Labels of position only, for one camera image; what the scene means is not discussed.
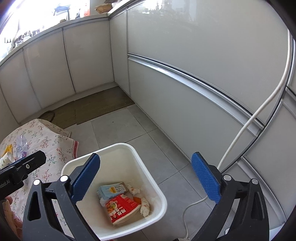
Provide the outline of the person's left hand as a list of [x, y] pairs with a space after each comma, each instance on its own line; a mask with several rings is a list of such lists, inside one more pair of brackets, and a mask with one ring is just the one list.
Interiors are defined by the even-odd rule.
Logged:
[[4, 198], [4, 202], [2, 204], [4, 209], [4, 217], [13, 233], [18, 237], [19, 240], [22, 240], [23, 222], [17, 216], [17, 214], [11, 210], [12, 202], [13, 199], [11, 196], [7, 196]]

